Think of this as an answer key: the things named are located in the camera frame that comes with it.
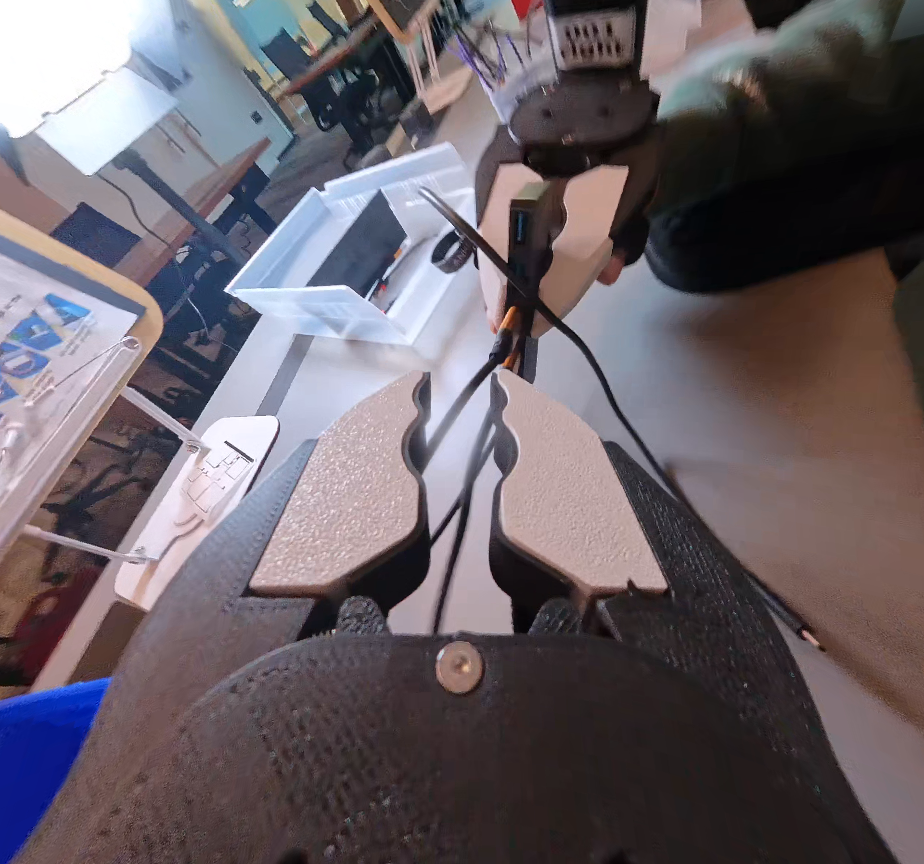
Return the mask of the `blue plastic bin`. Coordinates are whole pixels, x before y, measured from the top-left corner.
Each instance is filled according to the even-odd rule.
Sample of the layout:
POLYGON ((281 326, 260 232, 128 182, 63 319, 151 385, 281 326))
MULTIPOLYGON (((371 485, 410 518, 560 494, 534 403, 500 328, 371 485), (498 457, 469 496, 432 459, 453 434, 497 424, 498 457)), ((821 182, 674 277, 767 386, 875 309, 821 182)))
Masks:
POLYGON ((11 861, 67 778, 110 678, 1 702, 1 861, 11 861))

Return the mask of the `black office chair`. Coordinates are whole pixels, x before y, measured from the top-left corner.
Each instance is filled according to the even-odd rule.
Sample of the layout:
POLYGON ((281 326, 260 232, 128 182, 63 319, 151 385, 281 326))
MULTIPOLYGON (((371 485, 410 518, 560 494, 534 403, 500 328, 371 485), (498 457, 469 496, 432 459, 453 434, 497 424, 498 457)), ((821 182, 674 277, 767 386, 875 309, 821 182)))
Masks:
MULTIPOLYGON (((306 50, 284 28, 261 50, 288 82, 297 81, 312 66, 306 50)), ((329 132, 339 124, 339 95, 328 74, 296 85, 293 92, 302 98, 320 131, 329 132)))

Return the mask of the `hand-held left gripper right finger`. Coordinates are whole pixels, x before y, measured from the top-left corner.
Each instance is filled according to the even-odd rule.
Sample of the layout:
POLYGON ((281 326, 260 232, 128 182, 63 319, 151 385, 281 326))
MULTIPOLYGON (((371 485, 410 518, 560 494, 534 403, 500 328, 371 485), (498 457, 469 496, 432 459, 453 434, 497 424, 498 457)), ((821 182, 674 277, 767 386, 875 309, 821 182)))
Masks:
POLYGON ((515 633, 562 599, 583 618, 599 601, 661 597, 668 582, 596 431, 510 371, 491 379, 490 569, 515 633))

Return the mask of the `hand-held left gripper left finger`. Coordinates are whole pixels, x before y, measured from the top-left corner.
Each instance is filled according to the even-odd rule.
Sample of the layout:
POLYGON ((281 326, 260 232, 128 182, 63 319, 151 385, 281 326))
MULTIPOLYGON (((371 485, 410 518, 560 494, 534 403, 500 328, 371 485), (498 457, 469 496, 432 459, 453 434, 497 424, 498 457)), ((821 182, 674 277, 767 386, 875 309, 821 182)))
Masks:
POLYGON ((320 627, 351 599, 385 621, 431 565, 423 458, 431 376, 411 371, 323 431, 248 580, 248 606, 307 608, 320 627))

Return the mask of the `slim black USB hub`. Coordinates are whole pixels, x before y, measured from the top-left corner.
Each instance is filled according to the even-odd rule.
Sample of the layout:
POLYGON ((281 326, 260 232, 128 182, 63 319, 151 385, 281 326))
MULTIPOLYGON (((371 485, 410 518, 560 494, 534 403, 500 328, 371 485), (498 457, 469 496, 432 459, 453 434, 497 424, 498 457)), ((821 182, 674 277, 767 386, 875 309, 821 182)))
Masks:
POLYGON ((535 381, 538 362, 538 339, 533 330, 534 326, 545 323, 537 311, 536 300, 541 280, 552 264, 552 236, 561 221, 559 198, 553 185, 552 205, 547 194, 542 185, 528 185, 511 202, 507 265, 526 292, 523 294, 509 284, 506 311, 516 309, 513 370, 530 384, 535 381))

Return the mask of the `long wooden desk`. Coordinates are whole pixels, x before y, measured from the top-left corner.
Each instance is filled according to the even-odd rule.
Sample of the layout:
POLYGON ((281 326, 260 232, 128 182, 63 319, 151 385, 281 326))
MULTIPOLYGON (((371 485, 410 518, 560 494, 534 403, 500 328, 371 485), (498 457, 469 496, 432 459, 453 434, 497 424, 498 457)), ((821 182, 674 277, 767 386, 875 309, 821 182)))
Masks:
POLYGON ((377 130, 390 130, 398 123, 399 112, 389 113, 383 108, 385 93, 395 93, 399 111, 413 99, 410 73, 392 36, 379 18, 368 12, 346 37, 327 46, 293 79, 282 82, 274 98, 283 103, 302 96, 336 73, 354 75, 335 99, 334 124, 347 132, 350 154, 359 159, 376 146, 377 130))

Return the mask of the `person's right forearm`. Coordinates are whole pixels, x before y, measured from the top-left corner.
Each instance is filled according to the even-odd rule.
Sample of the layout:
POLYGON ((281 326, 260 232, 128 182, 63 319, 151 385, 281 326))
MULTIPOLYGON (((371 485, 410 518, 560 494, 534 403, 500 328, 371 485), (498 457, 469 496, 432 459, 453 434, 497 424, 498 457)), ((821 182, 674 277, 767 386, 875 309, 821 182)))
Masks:
POLYGON ((649 251, 840 256, 922 235, 922 35, 907 0, 815 0, 663 98, 649 251))

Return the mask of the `clear plastic bin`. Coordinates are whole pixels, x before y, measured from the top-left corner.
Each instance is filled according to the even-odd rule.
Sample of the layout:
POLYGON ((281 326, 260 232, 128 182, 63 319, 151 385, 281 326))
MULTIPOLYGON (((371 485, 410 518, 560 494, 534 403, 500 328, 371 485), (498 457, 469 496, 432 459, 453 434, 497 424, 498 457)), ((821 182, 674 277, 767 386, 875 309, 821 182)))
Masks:
POLYGON ((447 273, 433 249, 452 227, 422 196, 432 190, 474 219, 470 167, 448 142, 338 177, 311 189, 227 286, 228 293, 295 335, 428 354, 448 343, 475 292, 471 265, 447 273), (368 297, 345 285, 307 287, 340 237, 382 189, 407 239, 368 297))

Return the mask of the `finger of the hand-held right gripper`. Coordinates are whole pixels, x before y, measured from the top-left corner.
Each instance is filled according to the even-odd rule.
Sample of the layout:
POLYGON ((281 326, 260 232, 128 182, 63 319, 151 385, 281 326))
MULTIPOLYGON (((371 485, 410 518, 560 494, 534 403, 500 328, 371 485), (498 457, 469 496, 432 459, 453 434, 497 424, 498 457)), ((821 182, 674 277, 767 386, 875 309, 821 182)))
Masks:
POLYGON ((583 298, 612 255, 610 230, 629 179, 626 165, 600 165, 565 185, 565 222, 552 241, 540 301, 560 320, 583 298))
MULTIPOLYGON (((499 257, 508 260, 511 229, 511 202, 528 185, 542 185, 548 191, 552 205, 552 180, 541 179, 533 170, 512 161, 502 162, 492 173, 484 208, 479 210, 478 231, 499 257)), ((483 253, 477 250, 479 281, 487 310, 491 332, 500 331, 507 306, 507 276, 483 253)))

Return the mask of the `black bin divider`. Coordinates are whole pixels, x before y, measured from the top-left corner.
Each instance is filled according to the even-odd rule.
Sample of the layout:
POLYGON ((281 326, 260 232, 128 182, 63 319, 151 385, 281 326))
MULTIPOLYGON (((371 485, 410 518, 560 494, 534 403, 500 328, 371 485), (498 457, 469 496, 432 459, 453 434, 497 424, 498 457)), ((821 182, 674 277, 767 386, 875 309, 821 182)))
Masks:
POLYGON ((379 189, 306 286, 345 285, 366 298, 398 257, 407 237, 385 193, 379 189))

